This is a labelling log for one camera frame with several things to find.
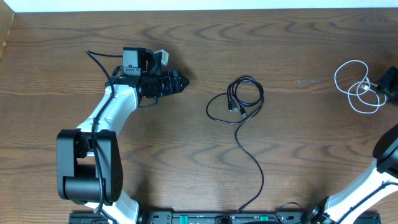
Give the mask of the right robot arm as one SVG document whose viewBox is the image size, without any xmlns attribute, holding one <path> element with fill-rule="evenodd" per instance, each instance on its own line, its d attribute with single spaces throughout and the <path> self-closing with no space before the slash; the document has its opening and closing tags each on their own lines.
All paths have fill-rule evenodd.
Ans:
<svg viewBox="0 0 398 224">
<path fill-rule="evenodd" d="M 375 110 L 386 103 L 397 104 L 397 67 L 391 67 L 377 81 L 371 83 L 367 75 L 355 84 L 355 93 L 351 89 L 340 92 L 348 98 L 371 91 L 376 96 L 382 94 L 384 101 L 367 103 Z M 397 126 L 382 135 L 373 150 L 373 161 L 369 167 L 345 189 L 324 198 L 302 223 L 354 223 L 355 220 L 384 197 L 397 191 Z"/>
</svg>

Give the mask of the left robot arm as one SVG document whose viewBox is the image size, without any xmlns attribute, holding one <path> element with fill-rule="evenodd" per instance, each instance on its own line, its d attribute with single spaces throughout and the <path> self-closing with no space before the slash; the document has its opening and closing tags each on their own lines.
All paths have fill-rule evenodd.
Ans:
<svg viewBox="0 0 398 224">
<path fill-rule="evenodd" d="M 189 84 L 178 70 L 165 71 L 169 53 L 125 47 L 122 64 L 109 73 L 104 96 L 92 114 L 75 129 L 56 138 L 57 189 L 60 198 L 91 208 L 73 212 L 69 223 L 146 223 L 137 201 L 124 190 L 118 136 L 143 98 L 181 93 Z"/>
</svg>

